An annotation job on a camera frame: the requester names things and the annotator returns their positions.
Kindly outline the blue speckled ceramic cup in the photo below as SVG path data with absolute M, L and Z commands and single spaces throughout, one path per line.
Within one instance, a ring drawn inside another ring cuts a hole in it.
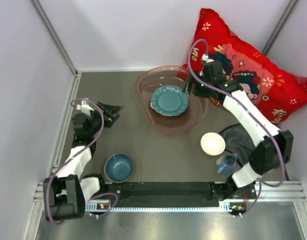
M 232 175 L 236 169 L 238 155 L 236 153 L 229 155 L 221 155 L 215 161 L 216 173 L 222 175 Z

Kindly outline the white ceramic bowl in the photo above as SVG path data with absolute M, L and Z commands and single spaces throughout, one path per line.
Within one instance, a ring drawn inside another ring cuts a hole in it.
M 205 133 L 200 139 L 201 149 L 209 156 L 218 156 L 226 148 L 224 138 L 215 132 Z

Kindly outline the dark blue ceramic bowl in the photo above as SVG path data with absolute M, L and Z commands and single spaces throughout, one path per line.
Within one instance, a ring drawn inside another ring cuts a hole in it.
M 104 164 L 104 174 L 113 183 L 126 182 L 134 172 L 134 162 L 125 153 L 115 153 Z

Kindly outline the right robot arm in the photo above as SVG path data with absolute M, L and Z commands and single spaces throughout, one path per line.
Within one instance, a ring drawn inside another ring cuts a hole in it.
M 217 100 L 243 127 L 253 150 L 242 167 L 230 174 L 215 194 L 220 200 L 240 197 L 256 181 L 277 188 L 285 181 L 285 164 L 290 160 L 294 137 L 272 124 L 253 105 L 243 88 L 234 80 L 227 82 L 218 61 L 207 60 L 201 72 L 189 65 L 189 79 L 183 91 L 197 97 Z

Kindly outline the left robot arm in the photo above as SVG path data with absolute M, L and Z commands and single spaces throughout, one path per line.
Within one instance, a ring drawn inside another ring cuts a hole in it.
M 90 201 L 110 196 L 100 173 L 82 173 L 96 152 L 103 129 L 111 128 L 123 109 L 121 105 L 87 98 L 74 99 L 70 104 L 78 113 L 71 118 L 73 140 L 69 156 L 42 185 L 45 218 L 54 225 L 81 219 Z

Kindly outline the teal scalloped ceramic plate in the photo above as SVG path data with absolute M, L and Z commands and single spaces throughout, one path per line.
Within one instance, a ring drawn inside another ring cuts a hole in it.
M 151 95 L 155 111 L 162 116 L 176 117 L 186 111 L 189 106 L 189 97 L 183 89 L 176 85 L 163 85 Z

